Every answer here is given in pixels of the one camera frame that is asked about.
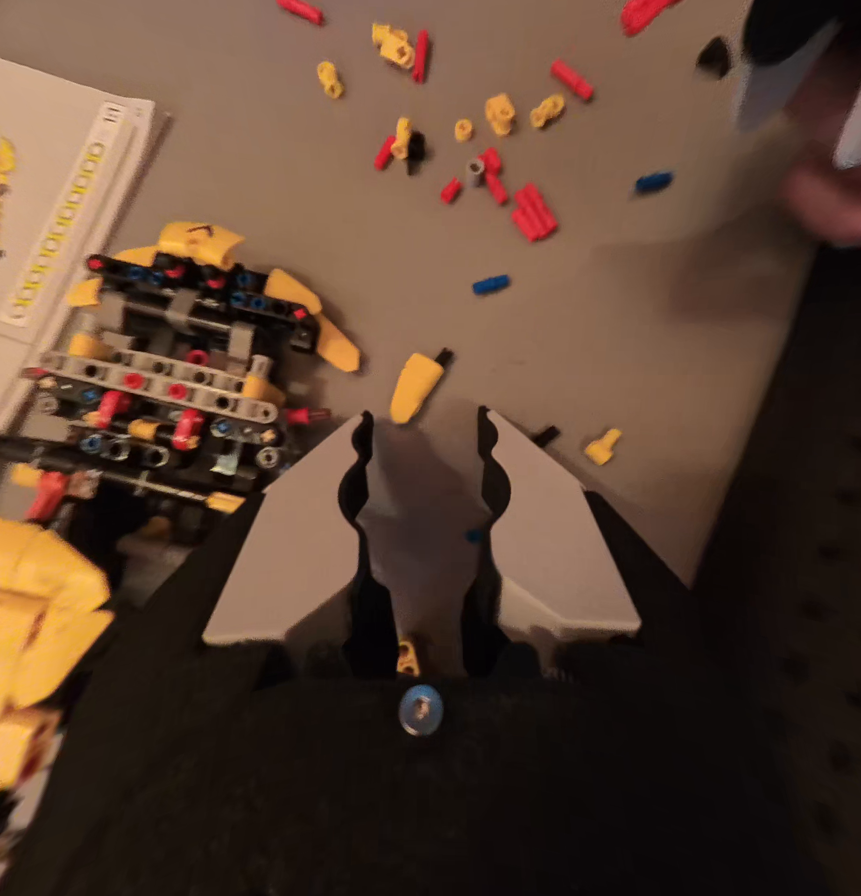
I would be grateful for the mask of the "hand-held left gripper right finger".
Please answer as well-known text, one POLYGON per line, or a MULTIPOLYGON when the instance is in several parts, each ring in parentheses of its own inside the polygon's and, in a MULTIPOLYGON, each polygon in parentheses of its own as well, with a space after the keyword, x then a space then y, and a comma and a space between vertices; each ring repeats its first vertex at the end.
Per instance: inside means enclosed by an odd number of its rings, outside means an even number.
POLYGON ((477 412, 481 525, 462 606, 462 661, 487 676, 506 647, 542 666, 570 644, 635 636, 640 615, 581 482, 500 413, 477 412))

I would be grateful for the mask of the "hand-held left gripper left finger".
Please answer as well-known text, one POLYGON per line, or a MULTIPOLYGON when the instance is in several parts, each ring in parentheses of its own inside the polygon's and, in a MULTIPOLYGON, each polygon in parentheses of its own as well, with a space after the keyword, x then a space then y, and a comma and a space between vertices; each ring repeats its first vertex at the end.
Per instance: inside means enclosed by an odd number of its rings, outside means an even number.
POLYGON ((349 419, 268 487, 205 644, 280 644, 300 665, 335 644, 355 676, 395 675, 392 599, 372 573, 359 520, 374 423, 368 411, 349 419))

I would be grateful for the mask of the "yellow black toy car model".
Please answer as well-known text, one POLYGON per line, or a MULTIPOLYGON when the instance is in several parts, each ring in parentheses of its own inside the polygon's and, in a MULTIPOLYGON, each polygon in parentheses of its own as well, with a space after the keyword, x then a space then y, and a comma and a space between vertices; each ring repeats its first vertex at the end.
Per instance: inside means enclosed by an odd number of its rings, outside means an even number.
POLYGON ((0 433, 0 462, 33 493, 21 521, 0 519, 0 833, 53 754, 64 712, 49 700, 111 625, 127 556, 202 543, 330 416, 289 404, 284 354, 360 370, 318 294, 238 263, 242 241, 182 221, 89 255, 66 295, 77 331, 23 372, 66 434, 0 433))

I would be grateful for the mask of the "small yellow panel piece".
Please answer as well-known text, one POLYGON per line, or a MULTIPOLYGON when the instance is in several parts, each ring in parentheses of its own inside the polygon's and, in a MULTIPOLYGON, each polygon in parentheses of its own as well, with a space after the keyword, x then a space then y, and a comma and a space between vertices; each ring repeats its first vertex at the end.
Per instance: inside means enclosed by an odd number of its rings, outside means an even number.
POLYGON ((393 423, 405 425, 418 415, 454 357, 452 350, 443 349, 435 357, 415 352, 406 360, 390 402, 393 423))

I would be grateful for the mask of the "grey desk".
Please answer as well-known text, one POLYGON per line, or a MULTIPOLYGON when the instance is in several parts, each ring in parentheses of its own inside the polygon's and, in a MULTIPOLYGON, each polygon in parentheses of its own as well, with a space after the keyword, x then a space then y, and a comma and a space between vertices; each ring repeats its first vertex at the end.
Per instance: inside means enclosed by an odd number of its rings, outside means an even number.
POLYGON ((243 234, 248 266, 309 285, 360 348, 345 374, 286 365, 346 420, 376 417, 365 527, 397 619, 460 670, 458 618, 480 523, 476 410, 561 435, 555 458, 599 488, 690 581, 798 304, 812 243, 774 196, 795 135, 732 123, 737 71, 696 67, 738 46, 749 2, 680 2, 636 37, 623 2, 315 2, 321 27, 276 2, 0 2, 0 57, 171 115, 114 237, 146 245, 171 220, 243 234), (380 58, 373 23, 428 31, 424 84, 380 58), (592 102, 550 76, 562 58, 592 102), (344 95, 317 66, 335 64, 344 95), (484 117, 515 106, 510 135, 484 117), (542 130, 530 111, 562 93, 542 130), (373 168, 398 118, 427 156, 373 168), (440 192, 494 147, 509 201, 440 192), (636 196, 643 175, 670 186, 636 196), (535 184, 558 230, 528 242, 515 191, 535 184), (409 423, 389 415, 415 352, 455 357, 409 423), (598 467, 584 448, 623 435, 598 467))

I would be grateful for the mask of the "scattered small toy pieces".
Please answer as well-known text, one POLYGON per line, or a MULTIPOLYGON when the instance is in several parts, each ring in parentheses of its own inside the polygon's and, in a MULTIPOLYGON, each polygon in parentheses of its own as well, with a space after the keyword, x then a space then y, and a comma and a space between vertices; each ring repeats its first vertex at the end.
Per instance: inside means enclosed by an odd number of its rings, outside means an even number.
MULTIPOLYGON (((662 15, 665 10, 677 6, 677 2, 626 2, 621 9, 621 31, 627 38, 642 33, 662 15)), ((278 1, 277 6, 287 13, 310 22, 317 27, 325 24, 324 13, 308 2, 278 1)), ((398 69, 410 73, 415 84, 424 84, 427 74, 427 59, 430 50, 430 36, 422 29, 414 42, 401 28, 393 28, 386 23, 373 23, 371 43, 379 51, 380 58, 398 69)), ((727 40, 721 36, 711 39, 700 51, 696 60, 698 70, 714 74, 722 80, 733 66, 732 51, 727 40)), ((569 94, 584 103, 590 103, 595 96, 594 86, 575 67, 562 58, 555 58, 550 64, 550 76, 569 94)), ((317 66, 317 77, 326 96, 338 99, 344 95, 345 86, 341 82, 335 64, 329 60, 317 66)), ((556 121, 564 111, 566 100, 562 93, 554 93, 544 98, 529 113, 531 128, 542 130, 556 121)), ((515 121, 515 106, 508 95, 501 93, 488 98, 484 103, 484 117, 499 138, 511 134, 515 121)), ((398 118, 394 133, 388 135, 372 166, 377 171, 385 170, 391 161, 398 160, 406 166, 409 174, 414 173, 426 159, 425 137, 416 131, 407 117, 398 118)), ((466 177, 454 177, 441 190, 440 200, 450 205, 467 185, 485 187, 498 206, 509 202, 507 189, 501 182, 502 160, 496 148, 491 147, 473 157, 466 168, 466 177)), ((640 176, 634 183, 636 196, 648 196, 661 192, 671 185, 674 175, 670 171, 655 172, 640 176)), ((529 183, 515 191, 515 208, 510 218, 530 242, 542 241, 558 230, 559 224, 550 207, 535 184, 529 183)))

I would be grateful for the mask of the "building instruction booklet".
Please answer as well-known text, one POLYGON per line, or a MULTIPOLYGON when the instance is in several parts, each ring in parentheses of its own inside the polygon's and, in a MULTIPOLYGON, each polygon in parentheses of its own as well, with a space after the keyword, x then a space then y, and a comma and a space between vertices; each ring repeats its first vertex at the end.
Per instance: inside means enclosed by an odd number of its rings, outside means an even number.
POLYGON ((21 413, 21 371, 50 349, 134 194, 169 116, 0 59, 0 428, 21 413))

